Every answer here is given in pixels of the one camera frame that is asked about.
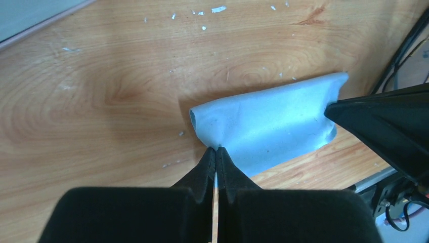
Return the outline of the pink glasses case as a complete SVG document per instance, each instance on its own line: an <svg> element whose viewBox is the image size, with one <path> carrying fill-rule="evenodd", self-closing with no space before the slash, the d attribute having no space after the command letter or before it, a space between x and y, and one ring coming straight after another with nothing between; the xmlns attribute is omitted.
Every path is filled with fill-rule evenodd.
<svg viewBox="0 0 429 243"><path fill-rule="evenodd" d="M1 1L1 49L28 37L94 1Z"/></svg>

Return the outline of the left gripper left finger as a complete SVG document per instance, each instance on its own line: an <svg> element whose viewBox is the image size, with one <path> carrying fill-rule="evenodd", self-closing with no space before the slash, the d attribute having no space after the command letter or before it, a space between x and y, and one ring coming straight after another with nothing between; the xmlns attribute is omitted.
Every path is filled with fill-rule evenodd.
<svg viewBox="0 0 429 243"><path fill-rule="evenodd" d="M216 152L171 187L78 187L57 202L40 242L210 242Z"/></svg>

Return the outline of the blue lens cloth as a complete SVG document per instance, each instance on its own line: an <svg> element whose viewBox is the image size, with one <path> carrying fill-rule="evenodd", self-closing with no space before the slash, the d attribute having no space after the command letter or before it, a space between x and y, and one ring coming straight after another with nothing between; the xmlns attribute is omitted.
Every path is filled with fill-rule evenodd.
<svg viewBox="0 0 429 243"><path fill-rule="evenodd" d="M191 123L205 146L225 148L235 166L253 177L335 138L335 124L324 111L348 78L338 72L217 99L191 108Z"/></svg>

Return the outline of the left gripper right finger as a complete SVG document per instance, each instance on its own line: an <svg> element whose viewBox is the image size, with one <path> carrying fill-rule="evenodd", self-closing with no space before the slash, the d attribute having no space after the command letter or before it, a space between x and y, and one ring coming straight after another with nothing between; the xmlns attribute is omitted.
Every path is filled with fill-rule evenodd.
<svg viewBox="0 0 429 243"><path fill-rule="evenodd" d="M349 190L262 189L216 152L218 242L381 242L362 198Z"/></svg>

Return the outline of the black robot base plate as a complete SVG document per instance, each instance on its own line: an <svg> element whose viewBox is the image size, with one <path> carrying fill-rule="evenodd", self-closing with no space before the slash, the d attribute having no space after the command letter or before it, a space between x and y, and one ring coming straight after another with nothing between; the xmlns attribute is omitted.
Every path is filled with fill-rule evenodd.
<svg viewBox="0 0 429 243"><path fill-rule="evenodd" d="M383 223L399 232L407 231L411 219L428 209L428 190L391 167L353 184L347 190L365 201L374 218L384 216Z"/></svg>

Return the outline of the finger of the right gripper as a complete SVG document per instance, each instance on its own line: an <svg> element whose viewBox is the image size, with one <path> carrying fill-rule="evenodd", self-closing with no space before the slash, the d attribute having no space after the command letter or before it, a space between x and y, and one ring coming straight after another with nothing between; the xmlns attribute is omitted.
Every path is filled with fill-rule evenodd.
<svg viewBox="0 0 429 243"><path fill-rule="evenodd" d="M428 182L428 84L340 100L324 115L410 181Z"/></svg>

